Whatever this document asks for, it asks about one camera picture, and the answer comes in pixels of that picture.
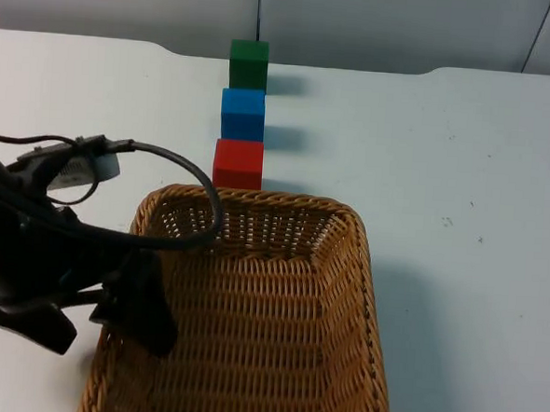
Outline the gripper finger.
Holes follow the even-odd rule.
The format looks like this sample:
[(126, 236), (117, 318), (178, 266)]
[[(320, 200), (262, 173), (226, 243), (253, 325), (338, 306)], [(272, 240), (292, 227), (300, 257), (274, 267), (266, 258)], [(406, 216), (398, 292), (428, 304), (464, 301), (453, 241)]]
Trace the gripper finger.
[(134, 340), (156, 357), (172, 351), (178, 329), (165, 296), (156, 253), (133, 252), (103, 280), (102, 298), (89, 316), (93, 323)]
[(63, 313), (73, 303), (0, 299), (0, 329), (65, 354), (76, 339), (76, 327)]

